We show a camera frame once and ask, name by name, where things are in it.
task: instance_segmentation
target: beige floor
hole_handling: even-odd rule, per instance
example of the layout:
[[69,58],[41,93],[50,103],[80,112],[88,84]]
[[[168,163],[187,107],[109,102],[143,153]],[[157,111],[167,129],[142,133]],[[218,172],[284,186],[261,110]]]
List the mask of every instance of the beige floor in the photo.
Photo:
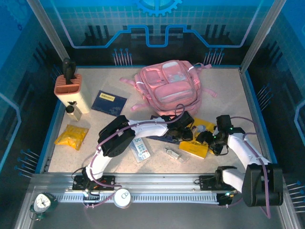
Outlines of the beige floor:
[[[119,82],[121,77],[132,79],[139,69],[79,69],[88,88],[91,90],[92,102],[99,90],[104,90],[115,95],[127,98],[127,103],[122,111],[127,119],[147,120],[155,114],[152,109],[146,108],[139,112],[131,112],[130,107],[142,102],[139,93],[131,86]],[[218,93],[217,98],[203,93],[203,102],[196,117],[215,122],[219,115],[244,116],[251,118],[248,103],[244,94],[242,83],[237,69],[206,69],[201,75],[203,86]],[[79,122],[72,121],[64,116],[60,134],[67,124],[90,128],[79,151],[69,146],[56,146],[52,156],[49,172],[73,172],[89,164],[97,145],[98,133],[115,117],[91,110],[84,114]],[[254,126],[244,120],[233,120],[234,126],[240,126],[245,132],[254,132]],[[253,145],[260,152],[256,136],[249,136]],[[177,145],[166,144],[160,141],[144,139],[150,150],[151,157],[137,163],[131,150],[127,148],[123,154],[111,160],[105,172],[119,173],[213,173],[218,166],[243,166],[233,151],[229,150],[226,156],[208,154],[205,159],[200,159],[178,149]],[[164,152],[164,147],[172,149],[183,155],[186,159],[180,163]]]

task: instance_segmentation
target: pink handle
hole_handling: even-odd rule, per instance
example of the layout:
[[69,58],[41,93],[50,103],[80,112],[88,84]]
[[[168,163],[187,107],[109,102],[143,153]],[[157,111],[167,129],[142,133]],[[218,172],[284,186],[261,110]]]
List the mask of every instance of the pink handle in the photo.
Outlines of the pink handle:
[[211,67],[212,67],[211,64],[208,64],[208,65],[204,66],[203,63],[196,63],[196,64],[194,64],[194,66],[197,65],[197,64],[200,64],[200,66],[201,66],[200,68],[197,68],[197,69],[196,69],[196,71],[197,71],[198,73],[200,73],[200,72],[202,71],[202,69],[208,69],[208,68],[211,68]]
[[123,78],[123,77],[122,77],[122,78],[120,79],[120,81],[121,81],[121,82],[124,82],[124,83],[128,83],[128,84],[134,86],[135,88],[137,87],[137,84],[136,84],[135,81],[133,81],[133,80],[129,80],[129,79],[126,79],[126,78]]
[[130,108],[131,111],[135,111],[135,110],[138,110],[140,108],[145,108],[145,107],[148,107],[149,104],[135,104],[132,106],[132,108]]
[[202,88],[202,91],[208,93],[209,95],[213,96],[214,98],[216,98],[218,95],[215,91],[205,88],[205,87]]

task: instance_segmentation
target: alarm clock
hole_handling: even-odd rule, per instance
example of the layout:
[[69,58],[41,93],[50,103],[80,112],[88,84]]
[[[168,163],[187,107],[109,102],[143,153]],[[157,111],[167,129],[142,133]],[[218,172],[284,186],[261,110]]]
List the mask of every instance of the alarm clock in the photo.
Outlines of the alarm clock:
[[50,193],[40,193],[30,207],[30,211],[36,214],[36,220],[45,218],[46,212],[55,210],[58,202]]

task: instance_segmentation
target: clear plastic bag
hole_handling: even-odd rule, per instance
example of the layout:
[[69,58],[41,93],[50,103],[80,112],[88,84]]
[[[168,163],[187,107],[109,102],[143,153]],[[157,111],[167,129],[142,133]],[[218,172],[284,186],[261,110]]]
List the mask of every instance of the clear plastic bag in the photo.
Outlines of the clear plastic bag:
[[65,131],[55,140],[56,145],[71,146],[79,150],[81,144],[87,135],[89,129],[77,127],[74,125],[67,125]]
[[151,156],[141,138],[135,138],[129,145],[137,162],[146,160]]

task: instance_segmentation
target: gear logo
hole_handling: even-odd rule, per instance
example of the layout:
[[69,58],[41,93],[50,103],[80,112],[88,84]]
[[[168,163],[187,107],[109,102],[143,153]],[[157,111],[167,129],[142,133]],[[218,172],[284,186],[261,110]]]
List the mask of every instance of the gear logo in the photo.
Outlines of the gear logo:
[[182,0],[136,0],[135,3],[143,13],[158,17],[160,14],[165,16],[165,13],[172,13],[172,9],[177,9],[177,4],[182,3]]

